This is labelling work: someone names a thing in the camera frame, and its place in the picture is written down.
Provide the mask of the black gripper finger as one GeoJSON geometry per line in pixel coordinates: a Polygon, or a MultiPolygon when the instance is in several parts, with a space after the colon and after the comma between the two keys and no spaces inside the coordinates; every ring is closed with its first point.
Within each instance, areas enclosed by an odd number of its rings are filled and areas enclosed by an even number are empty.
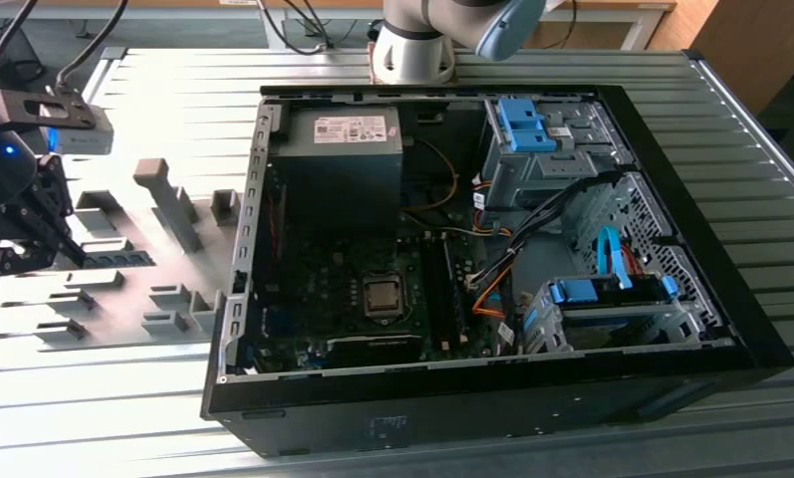
{"type": "Polygon", "coordinates": [[[54,153],[37,160],[34,194],[39,204],[39,216],[47,224],[46,243],[67,257],[77,267],[83,267],[87,254],[73,239],[66,221],[74,213],[62,156],[54,153]]]}
{"type": "Polygon", "coordinates": [[[27,208],[0,211],[0,273],[26,273],[53,265],[57,236],[27,208]]]}

